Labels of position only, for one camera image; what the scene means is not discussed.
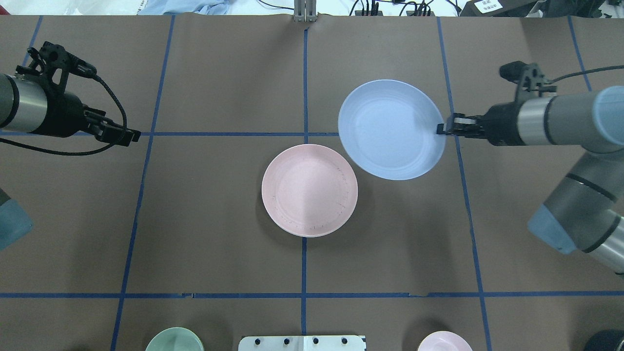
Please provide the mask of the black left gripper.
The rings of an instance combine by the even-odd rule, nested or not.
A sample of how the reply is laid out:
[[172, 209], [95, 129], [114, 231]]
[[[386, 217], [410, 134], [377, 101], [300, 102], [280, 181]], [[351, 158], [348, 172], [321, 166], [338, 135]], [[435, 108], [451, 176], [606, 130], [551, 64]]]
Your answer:
[[[91, 108], [84, 104], [76, 94], [46, 93], [47, 111], [41, 124], [41, 134], [51, 137], [70, 137], [78, 131], [90, 132], [91, 122], [88, 113], [105, 117], [105, 111]], [[123, 128], [116, 124], [101, 124], [95, 127], [96, 140], [114, 146], [129, 147], [138, 142], [142, 133], [138, 130]]]

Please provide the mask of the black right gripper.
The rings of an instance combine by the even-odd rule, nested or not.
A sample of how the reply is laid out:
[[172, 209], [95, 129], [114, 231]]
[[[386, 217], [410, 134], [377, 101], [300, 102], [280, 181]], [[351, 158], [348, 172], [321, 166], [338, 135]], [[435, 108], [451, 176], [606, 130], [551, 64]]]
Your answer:
[[480, 116], [452, 113], [436, 127], [437, 135], [477, 137], [493, 146], [520, 146], [518, 115], [521, 105], [514, 102], [492, 106]]

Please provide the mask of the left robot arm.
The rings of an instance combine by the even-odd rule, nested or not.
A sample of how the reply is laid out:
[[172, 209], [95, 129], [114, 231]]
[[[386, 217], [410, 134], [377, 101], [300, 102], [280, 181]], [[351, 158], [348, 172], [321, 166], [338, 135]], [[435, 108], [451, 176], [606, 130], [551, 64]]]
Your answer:
[[[106, 117], [106, 112], [91, 108], [60, 87], [45, 86], [34, 78], [1, 75], [1, 129], [38, 136], [71, 137], [78, 132], [91, 134], [107, 144], [87, 152], [61, 152], [1, 138], [1, 142], [39, 153], [57, 156], [89, 156], [102, 153], [111, 146], [129, 146], [138, 142], [141, 132], [127, 127], [127, 114], [118, 98], [104, 80], [94, 74], [87, 76], [100, 83], [122, 114], [122, 124]], [[0, 248], [20, 240], [33, 228], [33, 221], [20, 204], [1, 189]]]

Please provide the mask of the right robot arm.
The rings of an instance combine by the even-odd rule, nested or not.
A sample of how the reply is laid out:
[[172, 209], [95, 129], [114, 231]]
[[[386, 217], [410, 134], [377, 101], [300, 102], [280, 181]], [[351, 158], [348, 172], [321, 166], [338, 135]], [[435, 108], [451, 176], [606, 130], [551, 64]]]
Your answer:
[[540, 96], [519, 91], [485, 114], [451, 114], [435, 132], [493, 146], [579, 146], [583, 155], [528, 222], [529, 231], [562, 254], [581, 251], [617, 276], [624, 271], [623, 87]]

